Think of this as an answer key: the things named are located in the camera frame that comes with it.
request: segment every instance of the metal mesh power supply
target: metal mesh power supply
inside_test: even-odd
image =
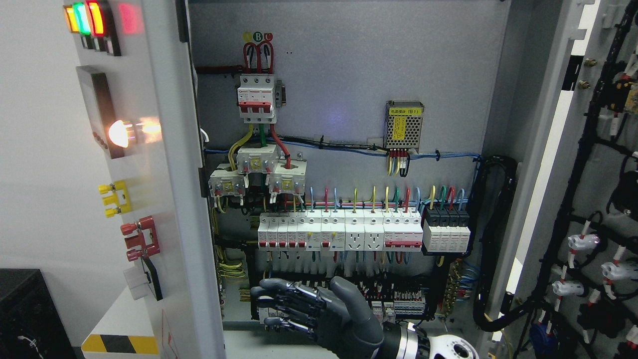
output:
[[[388,101],[386,105],[386,148],[419,150],[423,103],[418,101]]]

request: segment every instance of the yellow terminal connector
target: yellow terminal connector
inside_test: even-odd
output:
[[[131,211],[131,202],[128,197],[128,189],[126,188],[126,184],[123,180],[115,181],[109,185],[99,185],[98,191],[100,194],[107,194],[111,192],[109,195],[102,197],[102,204],[104,206],[110,206],[114,204],[114,207],[107,208],[104,210],[104,214],[107,218],[113,217],[116,214],[127,213]]]

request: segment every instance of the yellow black hazard stripe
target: yellow black hazard stripe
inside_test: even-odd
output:
[[[82,344],[82,351],[97,353],[159,354],[154,337],[134,335],[91,334]]]

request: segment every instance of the red indicator light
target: red indicator light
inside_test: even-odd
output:
[[[102,19],[102,11],[97,1],[86,2],[86,13],[89,17],[89,25],[93,36],[104,36],[104,21]]]

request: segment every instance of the mounting screw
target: mounting screw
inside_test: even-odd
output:
[[[582,64],[587,67],[594,67],[598,64],[598,61],[596,61],[596,59],[590,59],[587,57],[585,61],[582,62]]]
[[[579,89],[588,89],[588,88],[590,88],[590,87],[591,87],[591,84],[590,84],[590,82],[589,82],[589,81],[586,81],[586,80],[580,80],[580,81],[578,82],[578,88],[579,88]]]

